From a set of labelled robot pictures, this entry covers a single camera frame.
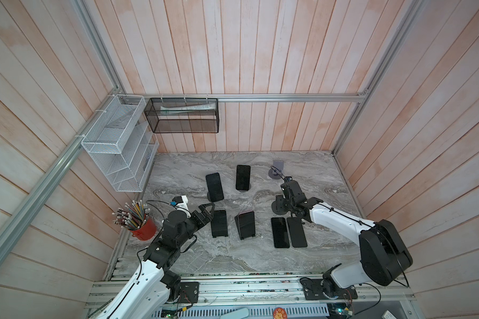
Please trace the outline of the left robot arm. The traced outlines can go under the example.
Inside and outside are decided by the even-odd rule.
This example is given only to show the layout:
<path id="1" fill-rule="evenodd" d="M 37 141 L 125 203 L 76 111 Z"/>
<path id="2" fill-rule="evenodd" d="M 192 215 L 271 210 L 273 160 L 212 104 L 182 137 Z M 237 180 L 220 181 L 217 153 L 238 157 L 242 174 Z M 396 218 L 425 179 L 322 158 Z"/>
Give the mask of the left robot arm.
<path id="1" fill-rule="evenodd" d="M 177 303 L 181 277 L 170 267 L 184 252 L 182 247 L 211 223 L 214 213 L 214 203 L 202 204 L 193 212 L 189 212 L 185 203 L 176 204 L 144 256 L 139 258 L 134 275 L 105 308 L 91 317 L 153 318 L 169 300 Z"/>

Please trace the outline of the black phone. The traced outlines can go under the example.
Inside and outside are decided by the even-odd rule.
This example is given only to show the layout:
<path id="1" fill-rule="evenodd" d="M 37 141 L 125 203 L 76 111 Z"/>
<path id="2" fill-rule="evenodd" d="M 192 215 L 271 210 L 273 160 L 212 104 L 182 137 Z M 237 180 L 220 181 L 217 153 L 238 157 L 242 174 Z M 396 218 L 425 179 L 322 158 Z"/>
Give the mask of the black phone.
<path id="1" fill-rule="evenodd" d="M 215 210 L 211 221 L 212 237 L 228 237 L 228 220 L 226 210 Z"/>
<path id="2" fill-rule="evenodd" d="M 274 238 L 274 247 L 278 249 L 290 248 L 286 219 L 283 217 L 271 218 L 271 227 Z"/>

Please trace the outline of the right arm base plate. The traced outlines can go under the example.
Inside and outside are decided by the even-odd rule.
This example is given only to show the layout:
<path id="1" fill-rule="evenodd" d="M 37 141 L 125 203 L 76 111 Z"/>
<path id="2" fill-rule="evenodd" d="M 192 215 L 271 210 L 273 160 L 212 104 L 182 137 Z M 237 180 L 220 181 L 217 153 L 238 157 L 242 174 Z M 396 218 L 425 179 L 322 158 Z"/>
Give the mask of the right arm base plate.
<path id="1" fill-rule="evenodd" d="M 354 287 L 340 288 L 328 279 L 299 279 L 306 300 L 355 300 L 358 294 Z"/>

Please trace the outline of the grey round stand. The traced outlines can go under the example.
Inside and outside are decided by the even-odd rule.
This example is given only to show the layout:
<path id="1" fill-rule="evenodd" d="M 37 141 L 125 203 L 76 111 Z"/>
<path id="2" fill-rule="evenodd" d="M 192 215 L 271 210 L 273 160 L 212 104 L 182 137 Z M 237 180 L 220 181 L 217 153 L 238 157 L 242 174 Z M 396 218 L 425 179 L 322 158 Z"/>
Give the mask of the grey round stand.
<path id="1" fill-rule="evenodd" d="M 283 203 L 273 202 L 271 209 L 276 215 L 285 215 L 287 213 Z"/>

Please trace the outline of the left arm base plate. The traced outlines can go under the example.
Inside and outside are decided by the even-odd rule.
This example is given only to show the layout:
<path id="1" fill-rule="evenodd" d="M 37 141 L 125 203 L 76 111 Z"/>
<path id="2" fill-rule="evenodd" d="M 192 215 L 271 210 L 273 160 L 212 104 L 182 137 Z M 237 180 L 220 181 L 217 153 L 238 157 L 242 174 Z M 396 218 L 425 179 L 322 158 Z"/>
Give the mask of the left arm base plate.
<path id="1" fill-rule="evenodd" d="M 200 283 L 182 282 L 172 285 L 167 303 L 195 304 L 198 302 Z"/>

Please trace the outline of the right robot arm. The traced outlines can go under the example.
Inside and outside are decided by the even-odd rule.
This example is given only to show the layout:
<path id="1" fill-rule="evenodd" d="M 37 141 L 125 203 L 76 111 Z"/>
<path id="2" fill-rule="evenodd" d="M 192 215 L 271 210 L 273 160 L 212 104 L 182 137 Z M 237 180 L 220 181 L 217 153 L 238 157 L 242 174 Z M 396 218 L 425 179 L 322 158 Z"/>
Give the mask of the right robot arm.
<path id="1" fill-rule="evenodd" d="M 307 198 L 297 181 L 284 177 L 283 194 L 276 200 L 284 210 L 327 227 L 352 241 L 360 249 L 360 259 L 336 265 L 323 274 L 321 294 L 327 299 L 342 297 L 342 291 L 369 282 L 387 286 L 413 264 L 413 258 L 396 227 L 388 220 L 371 221 L 335 209 L 318 198 Z"/>

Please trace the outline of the purple phone stand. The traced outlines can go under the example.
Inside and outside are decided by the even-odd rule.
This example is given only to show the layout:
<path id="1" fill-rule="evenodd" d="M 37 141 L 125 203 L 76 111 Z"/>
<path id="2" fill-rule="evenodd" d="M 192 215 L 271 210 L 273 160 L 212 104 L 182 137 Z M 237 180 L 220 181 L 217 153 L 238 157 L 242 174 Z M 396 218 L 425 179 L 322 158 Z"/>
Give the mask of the purple phone stand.
<path id="1" fill-rule="evenodd" d="M 284 162 L 282 160 L 274 160 L 268 171 L 268 175 L 271 179 L 283 179 L 283 167 Z"/>

